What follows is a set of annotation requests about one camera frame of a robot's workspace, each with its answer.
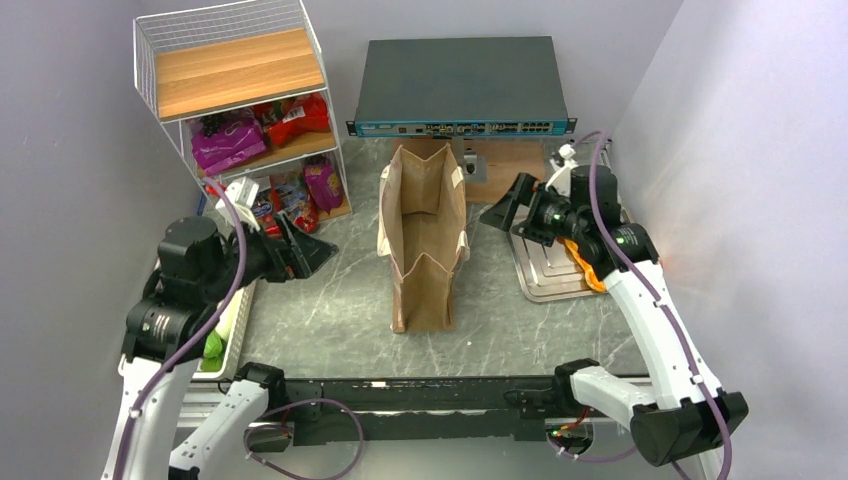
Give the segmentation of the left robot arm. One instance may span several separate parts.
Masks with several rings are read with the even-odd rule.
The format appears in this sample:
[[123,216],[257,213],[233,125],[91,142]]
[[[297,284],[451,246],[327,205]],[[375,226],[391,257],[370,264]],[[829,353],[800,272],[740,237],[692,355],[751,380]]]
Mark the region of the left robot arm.
[[283,371],[249,363],[201,425],[174,443],[206,339],[235,293],[258,279],[306,279],[338,252],[285,217],[275,222],[279,237],[247,228],[244,245],[236,234],[223,236],[207,217],[168,226],[158,246],[159,267],[126,318],[122,401],[103,478],[209,479],[250,423],[285,411]]

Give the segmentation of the brown burlap grocery bag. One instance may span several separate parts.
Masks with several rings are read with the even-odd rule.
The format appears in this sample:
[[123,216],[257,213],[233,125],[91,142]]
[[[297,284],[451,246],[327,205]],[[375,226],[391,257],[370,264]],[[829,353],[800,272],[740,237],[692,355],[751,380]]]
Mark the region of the brown burlap grocery bag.
[[451,145],[399,146],[380,175],[377,254],[392,274],[395,333],[456,328],[453,283],[470,254],[466,182]]

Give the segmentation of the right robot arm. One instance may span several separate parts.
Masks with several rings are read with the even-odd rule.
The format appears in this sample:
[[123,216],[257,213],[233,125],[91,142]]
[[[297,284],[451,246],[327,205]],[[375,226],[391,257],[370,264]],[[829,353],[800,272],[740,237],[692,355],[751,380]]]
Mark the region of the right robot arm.
[[670,298],[645,228],[625,221],[618,180],[605,166],[572,169],[567,194],[521,173],[481,214],[483,224],[544,247],[573,243],[623,313],[648,369],[639,387],[586,358],[556,367],[544,400],[556,412],[595,410],[630,432],[653,466],[709,450],[732,458],[730,435],[747,417],[743,394],[727,391],[694,346]]

